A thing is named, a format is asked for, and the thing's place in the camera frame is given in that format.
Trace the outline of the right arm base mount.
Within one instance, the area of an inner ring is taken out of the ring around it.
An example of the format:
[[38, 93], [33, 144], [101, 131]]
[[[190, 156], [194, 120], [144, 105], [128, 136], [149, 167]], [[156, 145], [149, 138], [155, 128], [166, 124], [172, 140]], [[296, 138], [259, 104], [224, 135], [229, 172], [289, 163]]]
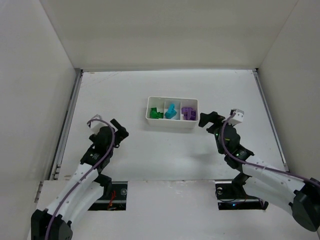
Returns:
[[220, 211], [262, 210], [269, 203], [261, 198], [248, 195], [243, 186], [249, 177], [239, 173], [234, 179], [215, 181], [215, 196]]

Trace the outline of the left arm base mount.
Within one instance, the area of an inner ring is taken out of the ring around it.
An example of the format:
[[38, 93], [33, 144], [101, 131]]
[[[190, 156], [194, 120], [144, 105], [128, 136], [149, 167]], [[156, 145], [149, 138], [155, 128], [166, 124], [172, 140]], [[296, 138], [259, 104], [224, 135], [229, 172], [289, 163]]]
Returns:
[[103, 195], [96, 200], [89, 211], [125, 211], [127, 208], [128, 182], [113, 181], [111, 177], [100, 175], [95, 182], [103, 187]]

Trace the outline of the small green lego brick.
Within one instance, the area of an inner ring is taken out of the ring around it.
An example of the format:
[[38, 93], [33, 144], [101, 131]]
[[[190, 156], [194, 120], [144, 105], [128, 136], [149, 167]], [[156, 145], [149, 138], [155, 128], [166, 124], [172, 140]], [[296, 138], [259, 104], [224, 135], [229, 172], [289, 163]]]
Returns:
[[156, 113], [156, 119], [163, 119], [164, 118], [164, 113], [163, 112], [157, 112]]

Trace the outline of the green teal lego stack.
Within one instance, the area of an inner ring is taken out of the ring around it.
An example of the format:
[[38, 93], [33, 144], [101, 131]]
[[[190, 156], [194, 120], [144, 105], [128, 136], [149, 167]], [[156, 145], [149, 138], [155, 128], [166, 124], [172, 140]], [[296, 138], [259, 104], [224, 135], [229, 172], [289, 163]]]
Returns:
[[166, 106], [166, 111], [164, 117], [168, 120], [177, 120], [178, 119], [178, 108], [175, 103], [169, 103]]

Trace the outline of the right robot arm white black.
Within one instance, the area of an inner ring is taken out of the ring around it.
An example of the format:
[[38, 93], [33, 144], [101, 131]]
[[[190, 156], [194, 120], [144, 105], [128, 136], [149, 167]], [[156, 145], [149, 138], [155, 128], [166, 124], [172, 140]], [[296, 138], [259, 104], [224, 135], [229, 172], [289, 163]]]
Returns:
[[231, 184], [237, 194], [245, 194], [271, 203], [288, 214], [303, 228], [316, 232], [320, 227], [320, 182], [282, 171], [261, 160], [241, 145], [235, 126], [243, 122], [244, 112], [233, 109], [228, 118], [213, 111], [201, 113], [199, 127], [208, 123], [218, 153], [239, 174]]

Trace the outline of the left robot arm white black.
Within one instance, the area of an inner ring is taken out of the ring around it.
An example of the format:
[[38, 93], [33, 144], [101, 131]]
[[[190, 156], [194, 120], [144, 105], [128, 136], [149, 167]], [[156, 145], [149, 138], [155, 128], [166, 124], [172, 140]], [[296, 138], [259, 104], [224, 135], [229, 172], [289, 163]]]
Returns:
[[128, 136], [127, 129], [114, 118], [89, 136], [92, 144], [63, 190], [46, 208], [32, 214], [30, 239], [72, 239], [81, 217], [98, 199], [110, 194], [112, 179], [102, 171]]

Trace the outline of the purple square lego brick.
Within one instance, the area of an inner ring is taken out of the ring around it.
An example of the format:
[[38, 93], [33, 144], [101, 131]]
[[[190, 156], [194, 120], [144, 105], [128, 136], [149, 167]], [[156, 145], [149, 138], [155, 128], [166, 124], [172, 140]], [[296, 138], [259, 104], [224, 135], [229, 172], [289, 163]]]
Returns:
[[181, 113], [182, 114], [188, 114], [188, 113], [191, 113], [192, 111], [193, 111], [192, 107], [182, 107], [181, 108]]

